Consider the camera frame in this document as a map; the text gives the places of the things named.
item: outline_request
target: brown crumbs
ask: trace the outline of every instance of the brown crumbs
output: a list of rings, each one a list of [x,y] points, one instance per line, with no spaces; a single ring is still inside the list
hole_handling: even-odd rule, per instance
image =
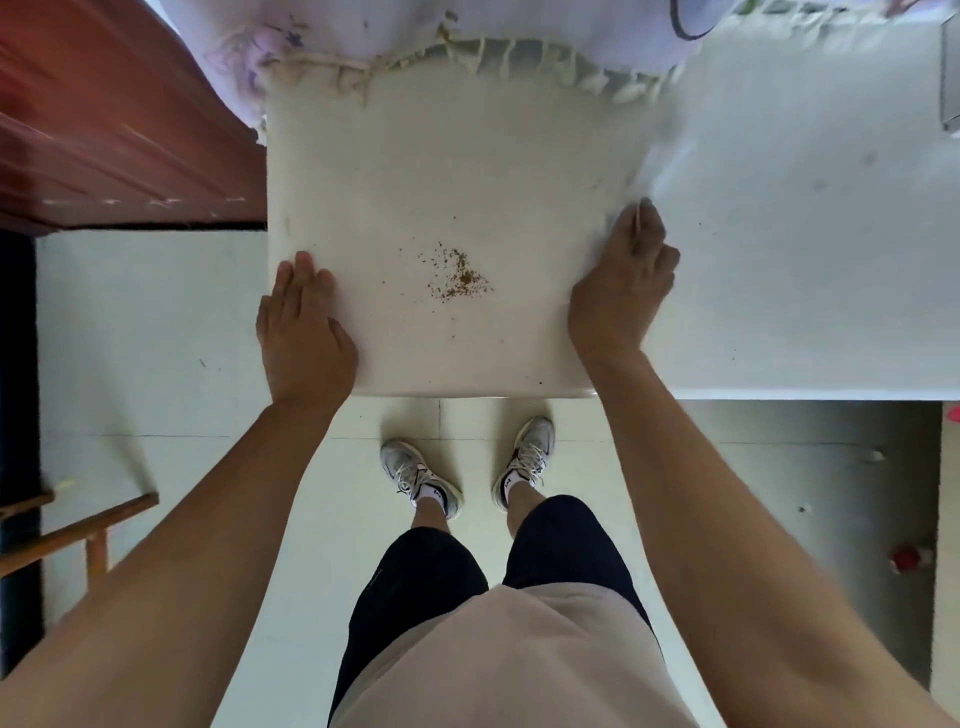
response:
[[[470,266],[467,254],[456,248],[447,248],[438,242],[433,257],[421,257],[420,261],[433,265],[434,280],[427,283],[427,290],[434,299],[473,298],[492,291],[490,282]]]

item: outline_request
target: wooden chair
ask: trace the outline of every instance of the wooden chair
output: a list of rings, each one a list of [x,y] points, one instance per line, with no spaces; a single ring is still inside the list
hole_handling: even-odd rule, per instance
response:
[[[0,506],[0,522],[54,501],[56,494],[43,493],[13,505]],[[65,528],[44,534],[8,553],[0,554],[0,579],[7,574],[39,561],[55,551],[84,541],[86,544],[86,586],[90,586],[109,568],[107,529],[160,503],[156,493],[148,493],[102,511],[95,516],[71,523]]]

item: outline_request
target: person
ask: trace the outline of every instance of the person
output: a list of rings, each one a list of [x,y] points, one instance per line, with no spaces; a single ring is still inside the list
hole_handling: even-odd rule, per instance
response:
[[[641,343],[680,260],[665,235],[649,201],[628,207],[574,287],[568,327],[650,568],[720,714],[732,728],[956,728],[658,379]],[[0,683],[0,723],[210,725],[300,479],[353,387],[333,287],[307,254],[280,264],[256,321],[273,403]],[[554,444],[535,419],[493,484],[515,539],[493,589],[450,535],[458,488],[409,445],[384,446],[416,515],[357,601],[332,725],[694,725],[611,540],[580,500],[539,491]]]

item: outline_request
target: wooden cabinet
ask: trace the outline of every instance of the wooden cabinet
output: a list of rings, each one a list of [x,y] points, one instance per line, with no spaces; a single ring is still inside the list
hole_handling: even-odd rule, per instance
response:
[[[0,8],[0,227],[266,221],[265,150],[139,0]]]

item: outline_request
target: dark baseboard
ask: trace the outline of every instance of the dark baseboard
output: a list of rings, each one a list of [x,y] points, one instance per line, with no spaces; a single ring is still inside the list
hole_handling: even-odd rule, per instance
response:
[[[39,385],[33,238],[0,231],[0,504],[38,496]],[[34,510],[0,522],[0,553],[40,534]],[[43,638],[40,563],[0,579],[0,677]]]

